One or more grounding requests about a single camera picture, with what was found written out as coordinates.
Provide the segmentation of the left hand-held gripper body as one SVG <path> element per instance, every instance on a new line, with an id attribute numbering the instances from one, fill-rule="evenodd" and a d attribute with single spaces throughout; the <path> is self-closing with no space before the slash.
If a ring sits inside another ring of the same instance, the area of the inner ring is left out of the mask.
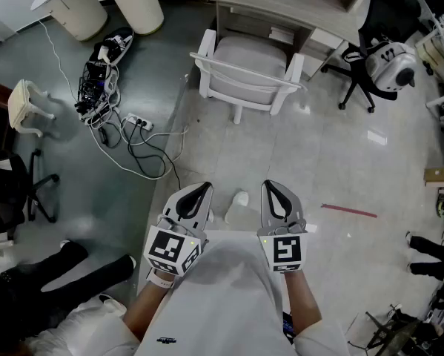
<path id="1" fill-rule="evenodd" d="M 157 225 L 149 229 L 143 255 L 154 269 L 183 277 L 202 254 L 207 242 L 204 231 L 189 231 L 161 216 Z"/>

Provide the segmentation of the white armchair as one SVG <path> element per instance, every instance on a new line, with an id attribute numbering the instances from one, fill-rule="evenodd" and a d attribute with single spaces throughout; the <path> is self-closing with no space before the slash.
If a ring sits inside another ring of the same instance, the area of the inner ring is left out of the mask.
<path id="1" fill-rule="evenodd" d="M 304 56 L 295 53 L 288 59 L 282 50 L 260 40 L 218 40 L 217 32 L 207 29 L 190 57 L 200 72 L 200 95 L 233 105 L 235 124 L 245 108 L 275 116 L 290 94 L 307 90 L 300 82 Z"/>

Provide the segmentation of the person's right forearm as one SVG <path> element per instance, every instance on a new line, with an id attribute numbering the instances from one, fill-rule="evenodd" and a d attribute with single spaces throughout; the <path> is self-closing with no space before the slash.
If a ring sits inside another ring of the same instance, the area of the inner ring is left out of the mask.
<path id="1" fill-rule="evenodd" d="M 320 322 L 322 315 L 303 271 L 284 273 L 295 334 Z"/>

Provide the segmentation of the person's left forearm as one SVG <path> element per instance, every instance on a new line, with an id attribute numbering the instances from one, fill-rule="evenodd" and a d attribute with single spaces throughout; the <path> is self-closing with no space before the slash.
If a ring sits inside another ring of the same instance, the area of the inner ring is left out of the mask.
<path id="1" fill-rule="evenodd" d="M 168 289 L 147 281 L 136 300 L 127 309 L 123 323 L 141 341 Z"/>

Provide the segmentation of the black office chair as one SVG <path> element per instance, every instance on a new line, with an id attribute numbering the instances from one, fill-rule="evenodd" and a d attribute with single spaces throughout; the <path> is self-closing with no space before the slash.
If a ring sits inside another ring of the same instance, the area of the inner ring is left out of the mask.
<path id="1" fill-rule="evenodd" d="M 34 180 L 34 162 L 42 155 L 35 149 L 30 156 L 30 165 L 13 152 L 0 151 L 0 234 L 14 240 L 17 227 L 25 221 L 33 221 L 33 207 L 43 214 L 49 223 L 56 218 L 50 216 L 38 198 L 37 191 L 48 182 L 59 182 L 58 174 L 50 174 L 39 181 Z"/>
<path id="2" fill-rule="evenodd" d="M 322 73 L 335 71 L 350 78 L 351 85 L 338 108 L 343 111 L 354 92 L 360 87 L 370 106 L 368 112 L 375 111 L 372 96 L 394 101 L 398 92 L 379 90 L 368 75 L 365 60 L 375 51 L 375 47 L 384 42 L 406 41 L 417 31 L 421 6 L 417 0 L 370 0 L 367 16 L 363 26 L 359 29 L 360 46 L 350 44 L 342 53 L 342 59 L 349 65 L 349 69 L 335 65 L 323 65 Z"/>

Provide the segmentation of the grey wooden desk with shelves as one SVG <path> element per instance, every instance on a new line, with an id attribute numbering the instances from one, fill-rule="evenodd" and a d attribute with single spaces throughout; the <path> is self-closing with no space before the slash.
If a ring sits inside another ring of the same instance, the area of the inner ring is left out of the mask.
<path id="1" fill-rule="evenodd" d="M 207 0 L 216 5 L 220 36 L 231 32 L 272 39 L 275 29 L 293 36 L 277 41 L 306 57 L 311 79 L 343 45 L 359 44 L 356 11 L 364 0 Z"/>

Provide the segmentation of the person's light trousers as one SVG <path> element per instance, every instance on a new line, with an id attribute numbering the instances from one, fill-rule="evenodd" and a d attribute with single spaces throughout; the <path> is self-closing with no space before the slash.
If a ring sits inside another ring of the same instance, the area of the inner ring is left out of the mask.
<path id="1" fill-rule="evenodd" d="M 232 204 L 225 215 L 225 222 L 233 231 L 257 232 L 261 228 L 261 214 L 248 206 Z"/>

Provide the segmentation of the white wrist watch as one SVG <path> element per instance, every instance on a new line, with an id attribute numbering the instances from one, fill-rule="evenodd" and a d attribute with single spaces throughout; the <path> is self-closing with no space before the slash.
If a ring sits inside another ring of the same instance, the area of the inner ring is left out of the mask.
<path id="1" fill-rule="evenodd" d="M 173 286 L 174 280 L 162 279 L 160 276 L 157 275 L 157 271 L 158 269 L 152 268 L 149 271 L 146 280 L 162 289 L 170 289 Z"/>

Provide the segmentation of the red tape strip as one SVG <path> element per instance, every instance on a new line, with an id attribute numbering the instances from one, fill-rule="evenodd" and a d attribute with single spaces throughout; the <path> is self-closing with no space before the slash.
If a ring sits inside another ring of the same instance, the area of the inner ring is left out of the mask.
<path id="1" fill-rule="evenodd" d="M 373 214 L 373 213 L 370 213 L 367 211 L 361 211 L 361 210 L 357 210 L 357 209 L 353 209 L 353 208 L 346 208 L 346 207 L 342 207 L 342 206 L 338 206 L 338 205 L 331 205 L 331 204 L 323 203 L 321 205 L 321 208 L 327 208 L 327 209 L 331 209 L 331 210 L 335 210 L 335 211 L 343 211 L 343 212 L 347 212 L 350 214 L 356 214 L 356 215 L 360 215 L 360 216 L 364 216 L 364 217 L 378 218 L 378 216 L 376 214 Z"/>

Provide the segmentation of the person's white shirt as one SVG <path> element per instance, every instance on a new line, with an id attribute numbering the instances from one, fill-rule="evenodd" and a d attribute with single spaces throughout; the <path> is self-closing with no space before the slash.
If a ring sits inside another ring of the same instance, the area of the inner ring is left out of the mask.
<path id="1" fill-rule="evenodd" d="M 291 314 L 284 274 L 268 268 L 257 238 L 208 243 L 176 279 L 141 341 L 123 317 L 102 308 L 79 310 L 57 328 L 27 340 L 32 356 L 350 356 L 341 327 L 325 320 L 283 333 Z"/>

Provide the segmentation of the white power strip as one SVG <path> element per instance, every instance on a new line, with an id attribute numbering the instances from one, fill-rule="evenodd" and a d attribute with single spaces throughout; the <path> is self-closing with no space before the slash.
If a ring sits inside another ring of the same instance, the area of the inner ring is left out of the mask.
<path id="1" fill-rule="evenodd" d="M 153 123 L 149 120 L 146 120 L 134 113 L 129 113 L 126 117 L 126 121 L 132 125 L 139 126 L 143 130 L 152 131 Z"/>

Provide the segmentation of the black tripod stand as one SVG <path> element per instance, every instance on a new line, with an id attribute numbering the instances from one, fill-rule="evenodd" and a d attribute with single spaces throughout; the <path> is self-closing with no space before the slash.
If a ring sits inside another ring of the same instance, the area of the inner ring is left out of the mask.
<path id="1" fill-rule="evenodd" d="M 402 304 L 390 305 L 386 321 L 380 322 L 370 312 L 366 317 L 375 325 L 375 331 L 366 345 L 357 345 L 348 341 L 347 344 L 363 352 L 362 356 L 370 356 L 369 352 L 377 350 L 374 356 L 398 356 L 402 348 L 413 337 L 421 320 L 402 312 Z"/>

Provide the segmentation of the cardboard box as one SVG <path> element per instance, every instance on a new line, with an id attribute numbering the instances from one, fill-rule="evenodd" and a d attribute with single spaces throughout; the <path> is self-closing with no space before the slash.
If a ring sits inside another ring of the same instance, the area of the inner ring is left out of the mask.
<path id="1" fill-rule="evenodd" d="M 444 188 L 444 168 L 426 168 L 424 181 L 426 186 Z"/>

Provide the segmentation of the black oval tray with electronics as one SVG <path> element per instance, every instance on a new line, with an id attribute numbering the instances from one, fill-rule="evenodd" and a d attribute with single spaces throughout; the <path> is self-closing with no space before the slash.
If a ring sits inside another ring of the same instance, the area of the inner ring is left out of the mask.
<path id="1" fill-rule="evenodd" d="M 120 27 L 106 35 L 101 42 L 93 47 L 89 60 L 104 62 L 111 67 L 116 66 L 126 54 L 134 38 L 134 31 L 130 27 Z"/>

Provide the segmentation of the white grey carrier backpack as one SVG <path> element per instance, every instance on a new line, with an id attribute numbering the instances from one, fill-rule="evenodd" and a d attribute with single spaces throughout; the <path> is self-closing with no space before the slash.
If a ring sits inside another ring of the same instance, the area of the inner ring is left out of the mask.
<path id="1" fill-rule="evenodd" d="M 400 42 L 384 42 L 365 60 L 365 67 L 374 85 L 381 91 L 395 92 L 415 86 L 417 57 L 415 51 Z"/>

